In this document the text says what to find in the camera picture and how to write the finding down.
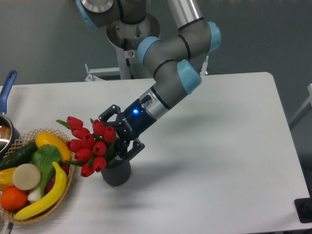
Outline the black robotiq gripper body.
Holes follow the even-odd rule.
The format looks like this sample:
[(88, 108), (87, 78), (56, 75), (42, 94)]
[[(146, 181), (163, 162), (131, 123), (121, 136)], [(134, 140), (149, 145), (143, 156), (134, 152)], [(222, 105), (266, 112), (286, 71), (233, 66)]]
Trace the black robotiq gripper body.
[(156, 122), (143, 107), (140, 99), (135, 100), (123, 112), (117, 114), (114, 129), (123, 146), (129, 145), (141, 133)]

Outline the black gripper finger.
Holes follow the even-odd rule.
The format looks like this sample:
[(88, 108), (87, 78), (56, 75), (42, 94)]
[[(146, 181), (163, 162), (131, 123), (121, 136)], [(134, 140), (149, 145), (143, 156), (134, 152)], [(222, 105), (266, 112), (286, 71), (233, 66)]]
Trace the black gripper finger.
[(120, 126), (121, 123), (118, 121), (111, 121), (109, 122), (109, 118), (112, 117), (113, 115), (118, 115), (121, 113), (120, 107), (113, 104), (111, 105), (108, 109), (106, 109), (102, 114), (98, 116), (98, 119), (100, 122), (102, 122), (105, 126), (111, 126), (111, 127), (117, 127)]
[(129, 145), (130, 142), (122, 142), (121, 140), (117, 141), (117, 160), (131, 160), (145, 148), (145, 145), (138, 138), (132, 141), (132, 146), (130, 149), (128, 149)]

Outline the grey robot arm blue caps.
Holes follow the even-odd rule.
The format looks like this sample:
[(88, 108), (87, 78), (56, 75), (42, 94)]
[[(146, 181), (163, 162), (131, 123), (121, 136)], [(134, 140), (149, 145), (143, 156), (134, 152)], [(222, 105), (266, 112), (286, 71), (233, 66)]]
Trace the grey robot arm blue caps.
[(159, 23), (147, 13), (144, 0), (78, 0), (76, 5), (90, 27), (106, 26), (108, 39), (124, 53), (120, 70), (130, 68), (134, 52), (141, 74), (155, 80), (124, 111), (112, 105), (99, 116), (119, 138), (116, 160), (130, 160), (144, 148), (139, 135), (201, 84), (190, 60), (220, 45), (220, 29), (205, 21), (195, 0), (168, 2), (178, 35), (167, 41), (160, 40)]

